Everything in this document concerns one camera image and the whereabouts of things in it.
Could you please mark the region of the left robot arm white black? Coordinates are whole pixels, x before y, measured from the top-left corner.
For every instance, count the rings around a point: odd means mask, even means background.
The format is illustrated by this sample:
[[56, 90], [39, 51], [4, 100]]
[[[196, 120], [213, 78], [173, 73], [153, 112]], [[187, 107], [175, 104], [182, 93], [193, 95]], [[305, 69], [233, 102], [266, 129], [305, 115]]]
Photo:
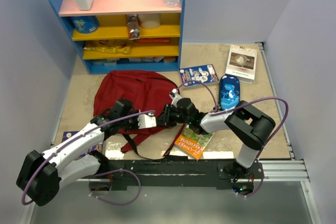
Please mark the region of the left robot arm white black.
[[136, 129], [150, 112], [135, 110], [132, 102], [118, 100], [113, 107], [94, 116], [82, 130], [43, 152], [27, 154], [16, 185], [23, 191], [24, 206], [44, 206], [63, 187], [87, 176], [103, 178], [111, 167], [109, 159], [92, 147], [116, 135], [120, 129]]

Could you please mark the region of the red backpack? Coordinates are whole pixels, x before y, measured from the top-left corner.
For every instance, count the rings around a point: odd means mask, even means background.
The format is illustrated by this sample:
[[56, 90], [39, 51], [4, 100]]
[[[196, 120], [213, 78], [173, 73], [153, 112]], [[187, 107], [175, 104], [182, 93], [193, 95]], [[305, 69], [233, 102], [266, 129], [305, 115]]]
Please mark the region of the red backpack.
[[[114, 70], [103, 79], [93, 104], [93, 117], [107, 108], [114, 106], [119, 99], [127, 99], [133, 103], [134, 109], [140, 111], [153, 110], [157, 118], [166, 104], [171, 104], [169, 93], [177, 85], [167, 77], [154, 72], [143, 70]], [[130, 131], [120, 130], [117, 134], [123, 135], [127, 143], [121, 152], [138, 152], [137, 146], [149, 136], [170, 127], [156, 126], [149, 129]]]

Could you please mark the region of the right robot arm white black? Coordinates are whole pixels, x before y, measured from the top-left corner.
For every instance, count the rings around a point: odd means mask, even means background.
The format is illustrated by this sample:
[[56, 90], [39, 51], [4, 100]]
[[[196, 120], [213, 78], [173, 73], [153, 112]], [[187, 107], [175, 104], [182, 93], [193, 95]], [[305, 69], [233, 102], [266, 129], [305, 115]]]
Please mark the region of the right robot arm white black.
[[205, 113], [189, 98], [181, 98], [175, 105], [165, 105], [156, 118], [158, 126], [173, 127], [178, 123], [188, 125], [196, 134], [230, 129], [243, 143], [234, 165], [234, 173], [239, 178], [252, 173], [252, 164], [276, 126], [271, 117], [246, 101], [240, 101], [232, 110]]

